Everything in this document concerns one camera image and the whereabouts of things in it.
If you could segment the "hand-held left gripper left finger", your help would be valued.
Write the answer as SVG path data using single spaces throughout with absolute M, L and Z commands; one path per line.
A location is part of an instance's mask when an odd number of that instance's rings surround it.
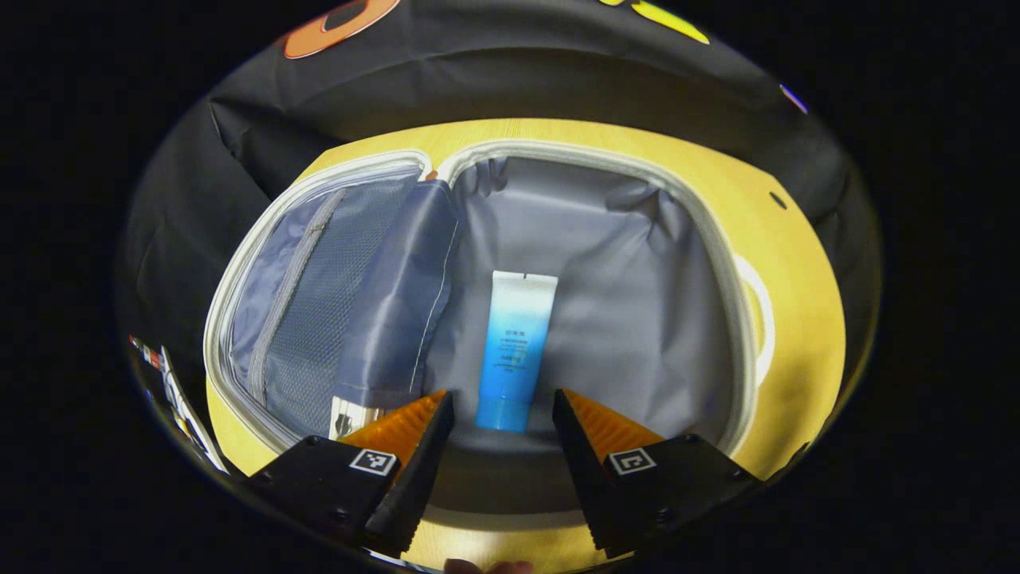
M 429 504 L 454 422 L 452 396 L 434 392 L 342 439 L 309 435 L 245 485 L 318 537 L 400 556 Z

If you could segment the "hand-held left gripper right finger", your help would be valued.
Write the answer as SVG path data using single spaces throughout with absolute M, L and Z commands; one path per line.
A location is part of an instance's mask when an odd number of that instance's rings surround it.
M 664 438 L 577 392 L 558 389 L 551 418 L 591 539 L 608 558 L 665 545 L 763 486 L 702 436 Z

